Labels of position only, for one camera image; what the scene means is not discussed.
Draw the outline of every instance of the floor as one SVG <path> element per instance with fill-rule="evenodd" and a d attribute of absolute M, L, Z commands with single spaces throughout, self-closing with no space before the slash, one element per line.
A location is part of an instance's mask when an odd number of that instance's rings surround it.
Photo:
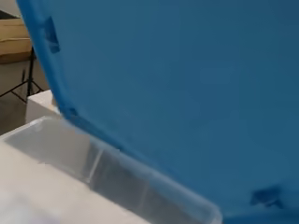
<path fill-rule="evenodd" d="M 23 69 L 28 71 L 29 62 L 0 64 L 0 94 L 21 83 Z M 35 63 L 34 79 L 44 90 L 49 86 L 39 63 Z M 26 86 L 16 89 L 22 96 Z M 0 98 L 0 135 L 9 132 L 25 122 L 26 104 L 15 95 L 9 93 Z"/>

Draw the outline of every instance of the plastic storage bin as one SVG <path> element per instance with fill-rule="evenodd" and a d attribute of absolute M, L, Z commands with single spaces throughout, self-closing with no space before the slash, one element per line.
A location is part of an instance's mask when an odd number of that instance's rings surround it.
<path fill-rule="evenodd" d="M 4 134 L 0 153 L 12 174 L 0 184 L 0 220 L 18 211 L 21 223 L 221 223 L 214 204 L 64 120 L 38 119 Z M 104 199 L 103 207 L 86 205 Z"/>

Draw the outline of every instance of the white surface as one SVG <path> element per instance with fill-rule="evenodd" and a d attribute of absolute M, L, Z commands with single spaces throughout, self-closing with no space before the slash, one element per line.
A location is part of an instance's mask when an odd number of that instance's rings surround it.
<path fill-rule="evenodd" d="M 0 142 L 0 222 L 145 224 L 50 165 Z"/>
<path fill-rule="evenodd" d="M 15 0 L 0 0 L 0 10 L 18 17 L 21 15 Z"/>
<path fill-rule="evenodd" d="M 26 123 L 44 116 L 60 118 L 58 108 L 52 104 L 51 91 L 43 91 L 28 98 Z"/>

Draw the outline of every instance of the tripod leg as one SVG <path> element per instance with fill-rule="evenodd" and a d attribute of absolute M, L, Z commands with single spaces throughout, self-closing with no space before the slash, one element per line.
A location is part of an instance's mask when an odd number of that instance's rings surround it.
<path fill-rule="evenodd" d="M 31 48 L 26 101 L 27 101 L 28 97 L 30 96 L 30 91 L 32 90 L 34 66 L 35 66 L 35 50 L 34 50 L 34 48 Z"/>

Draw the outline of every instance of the black tripod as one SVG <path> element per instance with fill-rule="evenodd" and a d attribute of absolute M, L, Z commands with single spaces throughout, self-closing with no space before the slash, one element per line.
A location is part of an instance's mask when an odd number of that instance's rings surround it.
<path fill-rule="evenodd" d="M 31 48 L 31 54 L 30 54 L 30 65 L 29 65 L 29 74 L 28 74 L 28 78 L 25 80 L 25 75 L 26 75 L 26 71 L 23 70 L 22 74 L 21 74 L 21 83 L 17 86 L 15 86 L 14 88 L 10 89 L 9 91 L 6 91 L 4 93 L 2 93 L 0 95 L 0 98 L 2 96 L 5 96 L 6 94 L 9 94 L 10 92 L 12 94 L 14 94 L 15 96 L 17 96 L 20 100 L 22 100 L 24 103 L 27 103 L 28 97 L 31 94 L 36 94 L 39 93 L 41 91 L 43 91 L 42 88 L 40 88 L 40 86 L 38 86 L 36 84 L 36 82 L 34 81 L 34 77 L 33 77 L 33 72 L 34 72 L 34 65 L 35 65 L 35 58 L 36 58 L 36 54 L 35 54 L 35 50 L 34 48 Z M 26 93 L 26 98 L 23 99 L 18 93 L 16 93 L 14 90 L 18 89 L 19 87 L 21 87 L 22 85 L 26 85 L 27 84 L 27 93 Z M 37 92 L 34 92 L 34 85 L 37 87 Z"/>

